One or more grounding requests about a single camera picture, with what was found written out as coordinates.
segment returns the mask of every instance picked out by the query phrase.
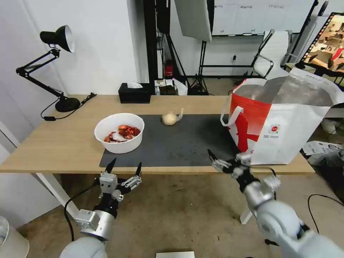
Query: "white wall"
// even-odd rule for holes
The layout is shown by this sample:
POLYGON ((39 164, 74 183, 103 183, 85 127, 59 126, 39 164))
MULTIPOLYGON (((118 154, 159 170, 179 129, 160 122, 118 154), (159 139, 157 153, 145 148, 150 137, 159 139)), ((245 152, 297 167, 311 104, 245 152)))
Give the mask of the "white wall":
POLYGON ((23 1, 38 31, 72 30, 75 53, 61 51, 54 62, 68 94, 118 94, 137 80, 127 1, 23 1))
POLYGON ((0 215, 15 228, 60 205, 31 174, 0 173, 0 189, 0 215))
POLYGON ((127 0, 127 3, 137 82, 148 83, 149 76, 146 35, 144 27, 143 0, 127 0))
MULTIPOLYGON (((22 0, 0 1, 0 24, 0 87, 6 88, 31 126, 35 127, 41 122, 41 111, 56 97, 18 76, 15 69, 41 56, 46 50, 22 0)), ((32 77, 63 89, 52 66, 37 70, 32 77)), ((1 109, 8 111, 5 105, 1 109)))
POLYGON ((33 131, 33 126, 14 102, 0 81, 0 131, 10 132, 22 142, 33 131))

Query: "red and white shopping bag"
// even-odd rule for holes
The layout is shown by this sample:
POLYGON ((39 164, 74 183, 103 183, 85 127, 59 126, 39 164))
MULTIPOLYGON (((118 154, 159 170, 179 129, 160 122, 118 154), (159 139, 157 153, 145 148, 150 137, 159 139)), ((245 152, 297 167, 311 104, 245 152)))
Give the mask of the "red and white shopping bag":
POLYGON ((233 91, 227 123, 223 117, 229 98, 224 105, 221 123, 228 127, 239 150, 252 154, 252 164, 290 163, 330 107, 344 102, 344 93, 325 78, 297 68, 290 72, 290 76, 294 83, 290 86, 291 92, 298 95, 296 98, 283 95, 287 92, 285 82, 281 83, 282 90, 271 88, 271 82, 278 82, 281 78, 270 80, 269 83, 253 78, 246 79, 233 91), (264 93, 267 89, 264 87, 268 84, 269 91, 264 93), (322 98, 323 90, 328 93, 328 99, 324 97, 320 101, 313 97, 322 98), (302 103, 305 97, 308 98, 306 104, 302 103))

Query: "white bowl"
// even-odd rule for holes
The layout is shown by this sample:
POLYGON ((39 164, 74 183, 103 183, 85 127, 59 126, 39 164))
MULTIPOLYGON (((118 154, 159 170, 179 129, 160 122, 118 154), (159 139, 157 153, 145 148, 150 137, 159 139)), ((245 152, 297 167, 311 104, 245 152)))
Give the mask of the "white bowl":
POLYGON ((112 153, 121 154, 136 149, 141 141, 144 129, 144 121, 141 117, 131 113, 118 113, 101 120, 94 129, 94 136, 100 141, 105 149, 112 153), (110 132, 118 130, 119 125, 135 126, 140 129, 138 136, 122 143, 108 143, 104 139, 110 132))

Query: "lamp arm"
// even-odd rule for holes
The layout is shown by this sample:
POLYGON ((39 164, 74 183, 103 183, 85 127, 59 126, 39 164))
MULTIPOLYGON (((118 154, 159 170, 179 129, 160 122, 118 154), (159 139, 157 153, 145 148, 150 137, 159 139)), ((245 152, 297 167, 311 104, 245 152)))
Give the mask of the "lamp arm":
POLYGON ((55 59, 59 58, 59 52, 60 52, 60 50, 58 48, 53 48, 49 52, 47 52, 46 54, 38 57, 37 59, 33 60, 32 62, 30 62, 30 63, 28 63, 28 64, 26 64, 26 65, 24 65, 22 67, 18 67, 16 69, 16 73, 18 75, 20 75, 21 77, 29 80, 30 82, 33 82, 34 84, 38 85, 39 87, 45 89, 46 91, 50 92, 51 94, 57 96, 58 98, 60 98, 60 99, 67 99, 67 97, 65 95, 63 95, 63 92, 59 93, 56 90, 54 90, 53 88, 45 85, 44 83, 42 83, 42 82, 40 82, 40 81, 38 81, 35 78, 32 78, 30 76, 30 73, 36 71, 37 69, 39 69, 39 68, 45 66, 46 64, 54 61, 55 59), (48 61, 42 63, 42 64, 34 64, 37 61, 41 60, 42 58, 44 58, 44 57, 46 57, 46 56, 48 56, 50 54, 52 54, 54 57, 49 59, 48 61))

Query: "lamp shade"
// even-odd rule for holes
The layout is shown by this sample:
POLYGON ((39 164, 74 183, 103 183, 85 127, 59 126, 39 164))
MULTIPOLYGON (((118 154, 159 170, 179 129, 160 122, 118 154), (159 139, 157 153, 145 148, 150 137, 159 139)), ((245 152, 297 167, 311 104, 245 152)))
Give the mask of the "lamp shade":
POLYGON ((74 52, 73 35, 68 25, 59 27, 55 32, 42 31, 39 36, 44 43, 59 45, 68 52, 74 52))

